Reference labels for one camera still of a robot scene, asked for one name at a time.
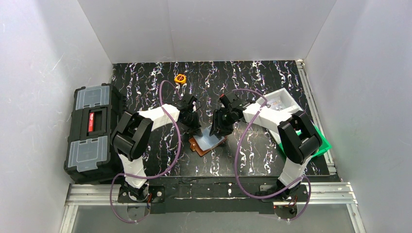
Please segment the white card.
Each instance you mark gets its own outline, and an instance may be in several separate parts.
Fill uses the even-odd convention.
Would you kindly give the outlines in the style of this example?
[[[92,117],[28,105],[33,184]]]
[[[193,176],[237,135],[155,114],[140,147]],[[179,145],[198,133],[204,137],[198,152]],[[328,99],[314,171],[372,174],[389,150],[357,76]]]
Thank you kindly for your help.
[[[268,108],[276,110],[276,111],[282,111],[285,109],[285,104],[280,99],[273,99],[268,102]]]

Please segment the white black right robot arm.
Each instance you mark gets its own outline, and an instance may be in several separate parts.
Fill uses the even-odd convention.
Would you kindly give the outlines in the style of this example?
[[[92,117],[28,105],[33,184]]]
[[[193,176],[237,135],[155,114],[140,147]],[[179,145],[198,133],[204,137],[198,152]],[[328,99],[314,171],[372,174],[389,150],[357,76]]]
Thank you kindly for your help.
[[[235,179],[241,191],[251,198],[260,200],[278,195],[287,198],[301,183],[307,164],[323,144],[322,137],[307,113],[285,88],[260,95],[256,101],[241,99],[236,90],[232,90],[220,95],[219,101],[222,105],[213,113],[210,136],[230,135],[234,123],[244,120],[248,127],[256,124],[271,131],[286,155],[286,162],[276,181],[274,193],[266,196],[262,193],[248,193],[240,183],[238,172],[235,171]]]

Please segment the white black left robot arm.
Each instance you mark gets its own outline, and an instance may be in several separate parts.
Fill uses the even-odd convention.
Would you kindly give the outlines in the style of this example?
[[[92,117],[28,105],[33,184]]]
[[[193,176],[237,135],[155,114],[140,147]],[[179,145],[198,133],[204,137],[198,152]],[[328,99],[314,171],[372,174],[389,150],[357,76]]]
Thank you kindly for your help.
[[[185,94],[175,104],[162,104],[155,109],[130,113],[125,111],[114,132],[111,134],[110,144],[119,155],[124,172],[125,182],[132,188],[141,189],[147,180],[156,179],[168,173],[176,164],[181,150],[181,133],[177,122],[187,126],[189,132],[201,135],[199,115],[195,104],[197,98]],[[171,165],[162,173],[147,177],[144,172],[142,155],[146,151],[152,130],[173,124],[178,136],[178,149]]]

